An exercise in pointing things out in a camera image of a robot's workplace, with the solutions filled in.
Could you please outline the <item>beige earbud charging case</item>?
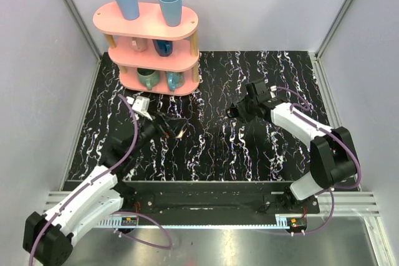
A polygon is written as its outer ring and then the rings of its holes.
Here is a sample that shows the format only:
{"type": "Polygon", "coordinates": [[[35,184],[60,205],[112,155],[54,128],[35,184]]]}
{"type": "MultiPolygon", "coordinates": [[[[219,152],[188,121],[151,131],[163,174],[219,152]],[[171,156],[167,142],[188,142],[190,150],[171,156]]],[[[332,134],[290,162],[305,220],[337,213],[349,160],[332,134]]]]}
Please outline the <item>beige earbud charging case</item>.
{"type": "Polygon", "coordinates": [[[176,139],[181,139],[181,138],[184,136],[184,134],[185,134],[185,130],[181,130],[181,131],[177,134],[176,139]]]}

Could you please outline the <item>black earbud charging case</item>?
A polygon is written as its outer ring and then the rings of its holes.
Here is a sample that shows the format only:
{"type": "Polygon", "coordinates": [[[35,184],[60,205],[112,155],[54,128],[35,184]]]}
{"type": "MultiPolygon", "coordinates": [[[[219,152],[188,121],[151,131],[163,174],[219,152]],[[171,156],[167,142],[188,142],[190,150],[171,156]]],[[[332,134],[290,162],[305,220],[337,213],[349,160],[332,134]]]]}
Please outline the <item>black earbud charging case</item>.
{"type": "Polygon", "coordinates": [[[237,118],[239,116],[239,113],[236,108],[229,107],[226,109],[226,115],[228,118],[237,118]]]}

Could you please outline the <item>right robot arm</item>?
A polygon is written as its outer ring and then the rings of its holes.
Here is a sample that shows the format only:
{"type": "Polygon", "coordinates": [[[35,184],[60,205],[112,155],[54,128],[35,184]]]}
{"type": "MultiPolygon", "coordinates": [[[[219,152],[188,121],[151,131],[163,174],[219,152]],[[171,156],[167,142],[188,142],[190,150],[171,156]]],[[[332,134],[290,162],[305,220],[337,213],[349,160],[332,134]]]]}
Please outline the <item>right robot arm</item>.
{"type": "Polygon", "coordinates": [[[284,209],[297,214],[305,200],[355,176],[353,188],[360,184],[362,174],[352,136],[348,129],[332,128],[304,114],[309,105],[304,99],[291,103],[280,96],[281,87],[268,87],[263,80],[246,84],[246,95],[226,110],[228,118],[248,123],[255,118],[272,123],[301,141],[310,151],[309,172],[294,181],[283,198],[284,209]]]}

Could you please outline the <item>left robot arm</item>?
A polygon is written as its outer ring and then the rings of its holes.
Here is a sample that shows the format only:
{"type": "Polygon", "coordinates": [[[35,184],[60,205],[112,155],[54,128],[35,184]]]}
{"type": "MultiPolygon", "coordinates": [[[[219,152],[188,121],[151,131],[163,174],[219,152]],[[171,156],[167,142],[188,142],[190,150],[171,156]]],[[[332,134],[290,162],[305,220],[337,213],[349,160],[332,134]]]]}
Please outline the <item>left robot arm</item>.
{"type": "Polygon", "coordinates": [[[62,265],[78,241],[107,216],[139,208],[136,190],[123,182],[130,163],[156,137],[178,138],[187,120],[160,113],[133,125],[133,134],[114,139],[87,178],[51,209],[33,212],[25,222],[23,249],[28,264],[62,265]]]}

